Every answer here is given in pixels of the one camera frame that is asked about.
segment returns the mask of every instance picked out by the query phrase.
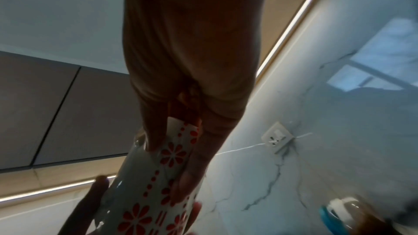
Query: blue lid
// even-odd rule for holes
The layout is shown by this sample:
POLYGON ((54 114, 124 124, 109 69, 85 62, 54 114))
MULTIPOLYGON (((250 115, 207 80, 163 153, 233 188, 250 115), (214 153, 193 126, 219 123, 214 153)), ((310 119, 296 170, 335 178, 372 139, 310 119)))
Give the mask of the blue lid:
POLYGON ((344 224, 338 218, 332 216, 326 207, 321 207, 319 209, 319 214, 321 215, 322 222, 328 228, 330 232, 334 235, 350 235, 345 229, 344 224))

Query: switch plate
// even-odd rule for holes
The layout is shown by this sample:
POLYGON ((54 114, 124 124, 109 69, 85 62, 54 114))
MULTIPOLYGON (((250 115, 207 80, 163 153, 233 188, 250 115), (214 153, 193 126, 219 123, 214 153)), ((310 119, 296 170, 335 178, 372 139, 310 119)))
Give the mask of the switch plate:
POLYGON ((279 150, 283 148, 289 141, 295 138, 282 124, 279 122, 274 125, 261 137, 266 146, 279 150))

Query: hand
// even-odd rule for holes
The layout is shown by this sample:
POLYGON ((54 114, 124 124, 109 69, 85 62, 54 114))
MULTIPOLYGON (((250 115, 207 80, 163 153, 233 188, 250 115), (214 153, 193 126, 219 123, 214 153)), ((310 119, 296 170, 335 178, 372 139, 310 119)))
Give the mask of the hand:
MULTIPOLYGON (((109 180, 105 176, 99 176, 90 188, 87 195, 78 203, 74 211, 68 217, 67 221, 62 226, 58 235, 85 235, 88 227, 93 221, 94 215, 100 206, 100 200, 103 194, 109 187, 109 180)), ((187 222, 185 232, 195 222, 202 204, 195 202, 193 209, 190 212, 190 217, 187 222)))
POLYGON ((168 116, 201 119, 198 143, 172 187, 174 202, 197 186, 245 111, 262 6, 263 0, 125 0, 125 61, 148 150, 160 147, 168 116))

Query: red flower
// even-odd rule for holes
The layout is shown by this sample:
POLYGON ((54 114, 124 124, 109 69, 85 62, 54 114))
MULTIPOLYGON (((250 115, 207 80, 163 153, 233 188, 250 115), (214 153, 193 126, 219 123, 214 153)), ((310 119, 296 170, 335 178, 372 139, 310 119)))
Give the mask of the red flower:
POLYGON ((187 154, 185 151, 182 151, 182 149, 183 146, 180 144, 174 149, 174 144, 169 142, 169 148, 161 151, 161 154, 165 157, 161 159, 160 163, 163 165, 168 163, 169 167, 173 167, 174 162, 181 164, 184 161, 183 157, 187 154))
POLYGON ((132 208, 132 214, 128 211, 123 214, 123 219, 126 221, 119 224, 118 231, 126 231, 126 235, 133 235, 136 228, 136 235, 145 234, 145 228, 140 224, 149 224, 152 222, 152 218, 144 217, 148 213, 149 206, 143 207, 141 212, 139 209, 139 204, 136 203, 132 208))
POLYGON ((171 186, 173 185, 173 183, 174 183, 174 180, 173 179, 171 179, 170 181, 169 181, 169 187, 167 187, 167 188, 164 188, 162 191, 161 191, 161 194, 163 194, 163 195, 166 195, 162 200, 161 200, 161 204, 162 205, 165 205, 165 204, 167 204, 168 202, 170 202, 170 200, 171 200, 171 198, 170 198, 170 192, 171 192, 171 186))
POLYGON ((182 235, 183 234, 183 227, 186 222, 187 215, 186 211, 183 212, 182 216, 177 215, 174 218, 174 223, 167 226, 167 230, 170 232, 167 235, 182 235))
POLYGON ((190 132, 190 136, 194 137, 190 140, 191 144, 195 144, 197 142, 198 131, 199 131, 199 128, 197 129, 197 131, 191 131, 190 132))

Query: cabinet door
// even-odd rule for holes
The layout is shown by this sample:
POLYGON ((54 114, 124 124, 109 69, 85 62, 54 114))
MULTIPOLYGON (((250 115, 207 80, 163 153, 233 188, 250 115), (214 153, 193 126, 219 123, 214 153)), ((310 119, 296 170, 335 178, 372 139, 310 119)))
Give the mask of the cabinet door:
POLYGON ((129 76, 82 67, 35 165, 125 154, 141 126, 129 76))
POLYGON ((0 169, 31 165, 78 69, 0 52, 0 169))

